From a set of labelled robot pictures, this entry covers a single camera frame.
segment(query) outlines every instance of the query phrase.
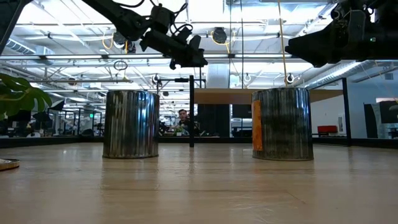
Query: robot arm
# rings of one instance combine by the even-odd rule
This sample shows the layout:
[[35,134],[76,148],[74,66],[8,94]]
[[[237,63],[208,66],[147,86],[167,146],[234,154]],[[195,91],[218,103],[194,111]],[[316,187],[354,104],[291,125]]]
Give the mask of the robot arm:
[[[375,22],[371,15],[375,13]],[[398,59],[397,0],[345,0],[323,30],[289,40],[285,51],[322,67],[340,60]]]
[[[125,7],[138,7],[145,0],[136,6],[128,6],[116,3],[113,0],[83,0],[87,5],[98,11],[109,19],[116,27],[117,33],[121,34],[126,40],[132,42],[142,39],[140,46],[143,51],[150,47],[162,53],[165,57],[171,58],[170,67],[175,69],[175,65],[181,67],[203,67],[208,62],[203,57],[203,49],[199,49],[200,36],[195,35],[189,44],[187,38],[192,34],[192,27],[185,24],[172,36],[167,33],[170,26],[175,27],[176,16],[186,8],[186,4],[178,12],[172,12],[161,4],[154,6],[150,16],[140,16],[136,12]],[[0,0],[0,21],[8,26],[0,26],[0,52],[15,27],[19,15],[24,6],[31,0]]]

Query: orange label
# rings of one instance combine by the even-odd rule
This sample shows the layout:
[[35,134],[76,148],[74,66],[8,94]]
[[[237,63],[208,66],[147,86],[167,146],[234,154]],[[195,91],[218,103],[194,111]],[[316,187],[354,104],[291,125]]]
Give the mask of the orange label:
[[253,129],[253,150],[262,151],[262,131],[261,131],[261,102],[253,101],[252,111],[252,129]]

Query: wooden panel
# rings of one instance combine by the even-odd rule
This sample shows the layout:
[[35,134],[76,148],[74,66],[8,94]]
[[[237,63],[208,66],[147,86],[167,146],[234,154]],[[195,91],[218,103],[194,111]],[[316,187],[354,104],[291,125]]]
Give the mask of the wooden panel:
[[[197,104],[250,105],[251,95],[257,89],[195,89]],[[311,103],[343,94],[343,90],[310,90]]]

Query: white wall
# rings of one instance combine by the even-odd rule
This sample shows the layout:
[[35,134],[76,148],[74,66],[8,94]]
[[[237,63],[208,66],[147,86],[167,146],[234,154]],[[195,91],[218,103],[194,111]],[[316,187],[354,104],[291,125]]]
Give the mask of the white wall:
[[367,138],[364,104],[376,103],[376,98],[398,97],[397,83],[347,83],[349,119],[352,138]]
[[312,133],[318,133],[318,126],[335,125],[338,127],[338,117],[344,117],[343,95],[311,103]]

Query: yellow cable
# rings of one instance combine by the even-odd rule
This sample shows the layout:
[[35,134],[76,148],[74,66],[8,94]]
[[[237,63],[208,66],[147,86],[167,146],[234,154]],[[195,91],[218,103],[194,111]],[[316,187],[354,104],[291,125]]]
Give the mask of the yellow cable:
[[105,45],[105,32],[104,32],[104,36],[102,38],[102,45],[104,46],[104,48],[106,48],[108,50],[112,48],[112,46],[113,46],[113,35],[114,35],[114,32],[112,33],[111,46],[108,47],[107,45]]
[[284,71],[285,71],[285,86],[287,87],[287,72],[286,72],[286,57],[285,57],[285,45],[284,45],[284,31],[282,28],[282,15],[280,13],[280,0],[278,0],[279,10],[279,28],[280,28],[280,44],[282,47],[282,58],[284,59]]
[[214,31],[211,31],[211,33],[210,33],[211,40],[212,40],[216,45],[225,45],[225,46],[226,46],[226,51],[229,53],[228,45],[231,44],[232,41],[234,41],[233,39],[235,38],[235,35],[236,35],[235,32],[234,32],[234,36],[232,37],[232,40],[231,40],[229,43],[223,43],[223,44],[217,43],[217,42],[214,40],[214,38],[213,38],[213,34],[214,34]]

